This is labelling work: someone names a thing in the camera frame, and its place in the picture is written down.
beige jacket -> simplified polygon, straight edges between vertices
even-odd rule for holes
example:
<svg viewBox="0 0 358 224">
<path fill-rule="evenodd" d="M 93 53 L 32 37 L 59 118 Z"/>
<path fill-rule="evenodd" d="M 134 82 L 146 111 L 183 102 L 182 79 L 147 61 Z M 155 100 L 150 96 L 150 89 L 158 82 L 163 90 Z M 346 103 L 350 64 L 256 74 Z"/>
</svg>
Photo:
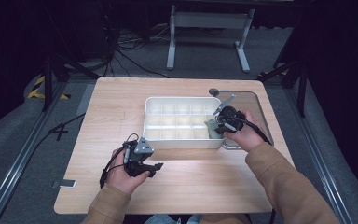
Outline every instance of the beige jacket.
<svg viewBox="0 0 358 224">
<path fill-rule="evenodd" d="M 310 181 L 267 143 L 245 159 L 284 223 L 339 223 L 333 210 Z M 131 196 L 105 185 L 89 207 L 83 223 L 122 223 Z M 242 214 L 205 215 L 201 223 L 249 223 Z"/>
</svg>

person's right hand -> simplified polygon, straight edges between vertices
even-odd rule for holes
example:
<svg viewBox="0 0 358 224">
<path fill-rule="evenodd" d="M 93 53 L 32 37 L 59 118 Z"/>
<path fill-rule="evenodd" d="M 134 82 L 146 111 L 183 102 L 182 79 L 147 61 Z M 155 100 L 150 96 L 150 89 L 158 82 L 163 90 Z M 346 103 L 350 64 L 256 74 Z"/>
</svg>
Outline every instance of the person's right hand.
<svg viewBox="0 0 358 224">
<path fill-rule="evenodd" d="M 241 111 L 245 115 L 246 119 L 253 124 L 257 125 L 261 130 L 260 124 L 253 119 L 250 111 Z M 243 125 L 243 128 L 236 133 L 224 133 L 225 137 L 236 142 L 243 150 L 249 152 L 258 145 L 264 143 L 264 140 L 249 126 Z"/>
</svg>

yellow tape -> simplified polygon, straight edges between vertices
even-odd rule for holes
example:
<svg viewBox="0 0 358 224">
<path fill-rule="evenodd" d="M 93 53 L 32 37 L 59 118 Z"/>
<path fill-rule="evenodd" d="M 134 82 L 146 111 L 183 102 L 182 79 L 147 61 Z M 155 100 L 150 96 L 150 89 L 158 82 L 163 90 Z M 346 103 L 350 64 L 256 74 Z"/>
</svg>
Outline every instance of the yellow tape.
<svg viewBox="0 0 358 224">
<path fill-rule="evenodd" d="M 40 98 L 45 99 L 46 96 L 43 93 L 37 93 L 40 86 L 42 85 L 43 81 L 45 81 L 45 76 L 40 75 L 40 77 L 37 79 L 36 83 L 34 84 L 31 92 L 28 94 L 28 98 Z M 60 99 L 62 100 L 69 100 L 71 99 L 71 94 L 63 94 Z"/>
</svg>

wooden table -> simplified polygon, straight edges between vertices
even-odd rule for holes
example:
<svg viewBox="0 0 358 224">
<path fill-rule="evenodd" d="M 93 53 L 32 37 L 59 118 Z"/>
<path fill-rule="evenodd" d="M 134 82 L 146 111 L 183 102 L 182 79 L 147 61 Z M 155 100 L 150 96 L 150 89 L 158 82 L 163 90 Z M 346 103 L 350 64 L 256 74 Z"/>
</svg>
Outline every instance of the wooden table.
<svg viewBox="0 0 358 224">
<path fill-rule="evenodd" d="M 76 186 L 60 189 L 55 211 L 87 213 L 100 189 L 101 171 L 112 150 L 120 147 L 131 133 L 142 135 L 148 97 L 208 97 L 210 88 L 255 93 L 274 146 L 293 164 L 261 82 L 102 77 L 95 86 L 64 177 L 75 180 Z M 157 149 L 145 163 L 164 162 L 164 165 L 132 194 L 128 214 L 270 212 L 264 189 L 244 162 L 245 156 L 242 150 L 222 147 Z"/>
</svg>

black fabric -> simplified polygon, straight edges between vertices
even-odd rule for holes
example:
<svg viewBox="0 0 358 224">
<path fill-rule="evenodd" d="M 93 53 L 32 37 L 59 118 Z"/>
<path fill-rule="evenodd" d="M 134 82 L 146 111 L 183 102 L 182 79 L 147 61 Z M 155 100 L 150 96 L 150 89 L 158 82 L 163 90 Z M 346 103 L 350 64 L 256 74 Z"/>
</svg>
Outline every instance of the black fabric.
<svg viewBox="0 0 358 224">
<path fill-rule="evenodd" d="M 23 103 L 23 90 L 42 64 L 34 22 L 10 1 L 0 2 L 0 118 Z"/>
<path fill-rule="evenodd" d="M 303 18 L 281 62 L 305 56 L 309 80 L 358 178 L 358 1 L 336 0 Z"/>
<path fill-rule="evenodd" d="M 153 215 L 126 215 L 123 224 L 145 223 Z"/>
</svg>

